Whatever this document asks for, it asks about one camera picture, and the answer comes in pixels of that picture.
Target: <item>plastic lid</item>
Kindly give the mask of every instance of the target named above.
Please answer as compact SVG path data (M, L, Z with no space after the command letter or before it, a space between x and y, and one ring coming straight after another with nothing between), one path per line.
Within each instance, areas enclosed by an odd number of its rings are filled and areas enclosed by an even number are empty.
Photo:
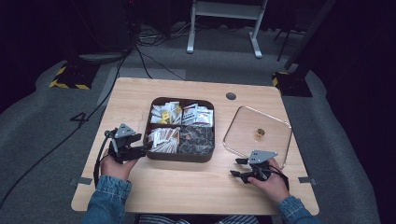
M223 145L242 158L248 158L252 150L277 152L275 159L283 168L290 138L291 126L286 121L251 107L241 106L224 136Z

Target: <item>person's left hand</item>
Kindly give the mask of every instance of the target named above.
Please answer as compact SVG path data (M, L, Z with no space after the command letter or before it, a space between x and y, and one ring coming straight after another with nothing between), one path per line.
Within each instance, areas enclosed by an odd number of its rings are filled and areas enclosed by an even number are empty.
M132 168L136 165L138 160L127 161L124 164L119 164L114 161L114 158L111 156L107 156L108 149L106 149L102 159L100 167L102 175L110 175L116 177L118 179L127 181L129 177L129 173L131 173Z

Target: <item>person's hand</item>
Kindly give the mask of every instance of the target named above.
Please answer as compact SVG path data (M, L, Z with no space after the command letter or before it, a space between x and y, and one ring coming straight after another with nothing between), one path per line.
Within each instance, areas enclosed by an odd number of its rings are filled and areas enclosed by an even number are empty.
M131 173L132 168L137 163L138 160L127 161L124 164L119 164L111 156L108 156L108 149L106 149L103 154L103 159L101 161L101 174L110 175L118 179L127 181L129 173Z
M279 165L274 158L269 160L269 164L280 171ZM254 177L249 177L247 181L257 188L262 189L275 204L282 202L285 198L290 196L285 182L279 175L271 174L266 181L260 181Z

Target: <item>jacket sleeve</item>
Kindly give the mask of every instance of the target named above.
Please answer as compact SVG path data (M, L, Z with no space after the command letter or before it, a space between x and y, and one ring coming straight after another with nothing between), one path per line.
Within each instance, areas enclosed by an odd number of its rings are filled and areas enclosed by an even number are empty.
M282 213L282 218L288 224L314 224L321 223L319 219L312 216L304 207L303 203L295 198L289 196L277 205L277 208Z
M102 175L81 223L122 223L124 205L131 188L132 183L129 181Z

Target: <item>white metal stand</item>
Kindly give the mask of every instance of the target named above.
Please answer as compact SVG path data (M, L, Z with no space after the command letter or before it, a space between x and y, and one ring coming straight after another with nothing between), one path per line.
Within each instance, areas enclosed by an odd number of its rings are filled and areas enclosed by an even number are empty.
M256 21L254 31L249 32L248 36L254 49L254 54L256 55L256 58L261 58L262 52L260 51L260 47L257 43L256 37L257 33L259 32L260 25L262 24L262 16L264 15L266 5L267 0L263 0L261 6L245 6L225 3L200 2L197 0L193 0L191 8L191 30L189 36L189 43L187 45L187 52L194 52L195 16L213 16Z

